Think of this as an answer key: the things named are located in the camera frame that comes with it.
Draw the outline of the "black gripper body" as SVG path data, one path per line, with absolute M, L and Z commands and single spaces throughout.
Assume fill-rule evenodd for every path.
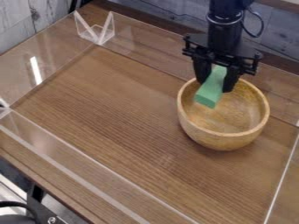
M 206 33 L 189 33 L 182 37 L 181 54 L 190 60 L 198 57 L 208 60 L 212 65 L 226 69 L 232 66 L 237 67 L 238 76 L 254 75 L 262 55 L 241 39 L 242 18 L 221 23 L 208 17 L 208 22 Z

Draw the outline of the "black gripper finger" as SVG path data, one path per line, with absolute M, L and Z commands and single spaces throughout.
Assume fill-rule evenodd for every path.
M 233 90 L 234 84 L 238 81 L 238 68 L 236 66 L 230 66 L 226 69 L 226 75 L 222 82 L 222 92 L 228 93 Z
M 198 57 L 192 58 L 193 71 L 196 81 L 202 84 L 210 75 L 210 62 L 206 59 Z

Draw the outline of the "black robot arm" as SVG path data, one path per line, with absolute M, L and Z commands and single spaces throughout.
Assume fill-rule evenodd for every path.
M 258 13 L 250 10 L 254 0 L 209 0 L 205 15 L 208 32 L 189 33 L 182 36 L 181 54 L 192 60 L 196 81 L 202 84 L 210 76 L 210 65 L 226 69 L 221 92 L 232 91 L 242 74 L 254 75 L 262 54 L 244 42 L 241 33 L 257 38 L 264 30 L 264 21 Z M 244 25 L 245 11 L 260 21 L 257 33 L 248 31 Z

